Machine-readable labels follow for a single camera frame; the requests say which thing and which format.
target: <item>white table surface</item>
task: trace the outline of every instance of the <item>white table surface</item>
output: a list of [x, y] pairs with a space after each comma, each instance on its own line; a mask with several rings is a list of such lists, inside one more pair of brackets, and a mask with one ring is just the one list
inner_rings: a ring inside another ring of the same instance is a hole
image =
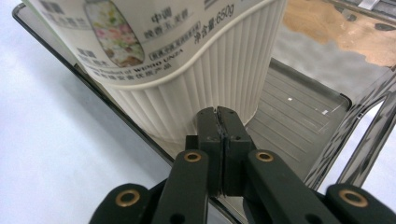
[[[170, 166], [14, 21], [19, 2], [0, 3], [0, 223], [88, 223], [116, 186]], [[364, 186], [393, 210], [394, 139]]]

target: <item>product label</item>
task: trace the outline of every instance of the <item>product label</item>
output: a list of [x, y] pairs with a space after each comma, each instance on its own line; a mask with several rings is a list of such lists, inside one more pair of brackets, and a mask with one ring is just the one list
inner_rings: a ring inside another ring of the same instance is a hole
[[103, 83], [135, 85], [165, 77], [259, 0], [31, 0]]

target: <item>white ribbed container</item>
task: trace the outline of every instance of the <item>white ribbed container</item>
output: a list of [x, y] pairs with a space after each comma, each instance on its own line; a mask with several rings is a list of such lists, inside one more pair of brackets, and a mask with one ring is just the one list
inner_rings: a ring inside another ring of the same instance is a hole
[[147, 133], [168, 142], [195, 134], [194, 117], [209, 106], [254, 116], [286, 0], [262, 1], [217, 32], [174, 73], [133, 86], [104, 84]]

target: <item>brown surface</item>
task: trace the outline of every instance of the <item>brown surface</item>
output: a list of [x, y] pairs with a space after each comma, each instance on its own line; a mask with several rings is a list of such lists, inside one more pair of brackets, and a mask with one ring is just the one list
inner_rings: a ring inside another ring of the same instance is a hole
[[394, 66], [396, 30], [378, 31], [375, 24], [384, 22], [350, 13], [356, 20], [348, 21], [334, 5], [321, 0], [289, 0], [283, 23], [292, 31], [308, 35], [321, 44], [333, 40], [340, 49], [363, 54], [368, 63]]

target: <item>brass screw insert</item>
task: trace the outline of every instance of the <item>brass screw insert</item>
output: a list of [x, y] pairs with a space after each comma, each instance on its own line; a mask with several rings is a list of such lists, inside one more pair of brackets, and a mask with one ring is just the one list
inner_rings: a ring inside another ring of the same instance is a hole
[[[124, 197], [125, 195], [131, 194], [133, 197], [131, 199], [125, 200], [122, 199], [122, 197]], [[128, 207], [131, 205], [134, 205], [135, 203], [137, 203], [137, 201], [139, 201], [140, 199], [140, 194], [139, 192], [137, 192], [137, 190], [135, 189], [126, 189], [123, 192], [120, 192], [119, 195], [117, 195], [116, 198], [116, 204], [120, 207]]]
[[358, 192], [355, 192], [350, 189], [342, 189], [338, 193], [338, 195], [346, 202], [349, 204], [352, 204], [356, 207], [365, 207], [369, 203], [367, 202], [367, 199], [364, 198], [361, 194]]
[[184, 155], [184, 160], [190, 162], [196, 162], [201, 160], [201, 155], [196, 152], [190, 152]]
[[259, 161], [273, 161], [274, 160], [274, 157], [271, 154], [267, 153], [267, 152], [258, 152], [258, 153], [256, 153], [256, 158]]

